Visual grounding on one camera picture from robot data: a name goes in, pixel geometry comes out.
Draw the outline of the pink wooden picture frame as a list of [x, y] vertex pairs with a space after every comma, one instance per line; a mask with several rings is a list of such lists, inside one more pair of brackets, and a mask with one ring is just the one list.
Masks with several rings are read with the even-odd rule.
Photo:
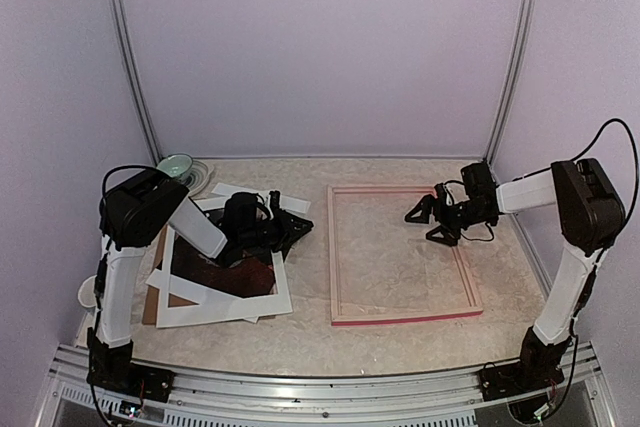
[[459, 247], [426, 239], [404, 216], [425, 185], [327, 189], [331, 324], [373, 326], [478, 316], [484, 307]]

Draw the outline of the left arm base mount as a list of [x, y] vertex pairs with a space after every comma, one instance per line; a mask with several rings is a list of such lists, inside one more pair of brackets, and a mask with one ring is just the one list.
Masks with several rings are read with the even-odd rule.
[[98, 388], [166, 403], [176, 374], [165, 368], [133, 361], [134, 343], [110, 347], [98, 339], [92, 327], [87, 329], [89, 372], [87, 382]]

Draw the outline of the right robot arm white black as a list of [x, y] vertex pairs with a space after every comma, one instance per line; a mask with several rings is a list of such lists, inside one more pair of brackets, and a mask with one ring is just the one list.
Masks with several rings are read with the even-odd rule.
[[594, 158], [556, 161], [549, 168], [498, 184], [485, 162], [461, 170], [467, 198], [456, 202], [445, 182], [423, 196], [404, 217], [407, 223], [436, 227], [427, 232], [432, 242], [454, 247], [462, 233], [476, 224], [497, 225], [499, 217], [554, 205], [564, 238], [560, 266], [532, 332], [544, 346], [558, 345], [570, 336], [595, 270], [626, 224], [623, 203]]

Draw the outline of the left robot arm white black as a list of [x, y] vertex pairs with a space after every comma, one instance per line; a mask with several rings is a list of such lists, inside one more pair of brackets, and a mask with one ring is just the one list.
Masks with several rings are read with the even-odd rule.
[[107, 349], [131, 343], [134, 282], [145, 249], [170, 227], [204, 257], [230, 267], [249, 248], [282, 255], [309, 234], [307, 201], [277, 190], [259, 192], [218, 184], [223, 214], [214, 221], [188, 188], [159, 169], [129, 164], [109, 170], [99, 203], [102, 254], [94, 284], [94, 336]]

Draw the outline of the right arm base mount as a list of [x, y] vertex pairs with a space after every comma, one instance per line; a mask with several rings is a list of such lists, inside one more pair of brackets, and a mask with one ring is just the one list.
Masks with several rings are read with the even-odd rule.
[[558, 344], [544, 344], [530, 327], [524, 336], [519, 358], [503, 365], [484, 366], [478, 380], [484, 401], [493, 401], [561, 384], [560, 367], [569, 339]]

